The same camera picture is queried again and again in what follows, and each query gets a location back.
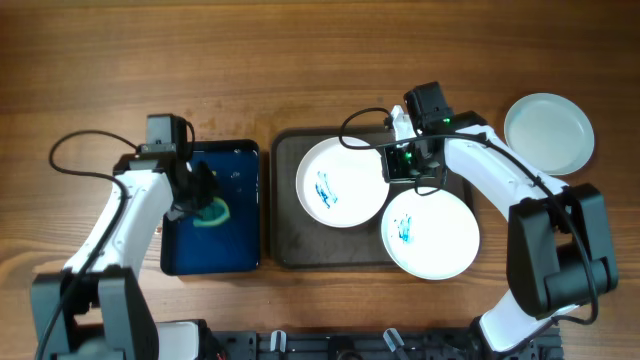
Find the green yellow sponge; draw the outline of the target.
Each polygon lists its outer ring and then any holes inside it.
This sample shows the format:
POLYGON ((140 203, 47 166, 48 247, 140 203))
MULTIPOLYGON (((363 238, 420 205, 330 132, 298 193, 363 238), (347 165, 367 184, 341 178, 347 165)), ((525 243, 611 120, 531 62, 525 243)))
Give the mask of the green yellow sponge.
POLYGON ((194 215, 193 225, 200 228, 216 227, 230 218, 231 214, 227 203, 220 197, 214 197, 209 205, 200 209, 194 215))

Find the white plate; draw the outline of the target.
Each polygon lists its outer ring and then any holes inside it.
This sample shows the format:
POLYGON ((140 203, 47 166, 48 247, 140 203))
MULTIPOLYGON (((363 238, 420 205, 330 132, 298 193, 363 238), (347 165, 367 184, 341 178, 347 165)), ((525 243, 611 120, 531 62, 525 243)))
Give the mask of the white plate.
POLYGON ((551 93, 522 97, 507 111, 507 145, 549 175, 568 175, 583 168, 595 150, 587 115, 572 101, 551 93))
POLYGON ((446 280, 463 273, 480 248, 472 210, 447 191, 428 196, 412 190, 400 193, 383 213, 380 234, 396 265, 426 280, 446 280))
POLYGON ((381 155, 354 137, 332 137, 314 145, 295 176, 299 203, 314 220, 334 228, 361 225, 382 209, 390 184, 381 155))

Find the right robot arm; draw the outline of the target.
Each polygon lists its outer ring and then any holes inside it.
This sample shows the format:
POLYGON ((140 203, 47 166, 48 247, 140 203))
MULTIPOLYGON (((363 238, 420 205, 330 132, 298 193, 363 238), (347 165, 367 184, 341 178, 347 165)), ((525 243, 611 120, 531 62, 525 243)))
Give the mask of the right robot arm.
POLYGON ((600 296, 619 280, 603 195, 528 164, 473 111, 454 113, 436 82, 416 86, 388 111, 385 179, 418 181, 452 172, 471 183, 508 223, 509 289, 468 331, 466 351, 505 359, 560 321, 590 325, 600 296))

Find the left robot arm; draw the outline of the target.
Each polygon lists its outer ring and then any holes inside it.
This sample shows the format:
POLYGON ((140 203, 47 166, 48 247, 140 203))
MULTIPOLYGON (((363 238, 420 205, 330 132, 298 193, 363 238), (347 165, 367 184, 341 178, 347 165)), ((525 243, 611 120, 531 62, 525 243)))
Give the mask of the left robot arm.
POLYGON ((123 155, 108 202, 81 248, 31 288, 38 359, 217 359, 202 320, 157 323, 138 284, 161 220, 215 227, 230 217, 209 167, 189 162, 193 125, 172 114, 147 118, 146 141, 123 155))

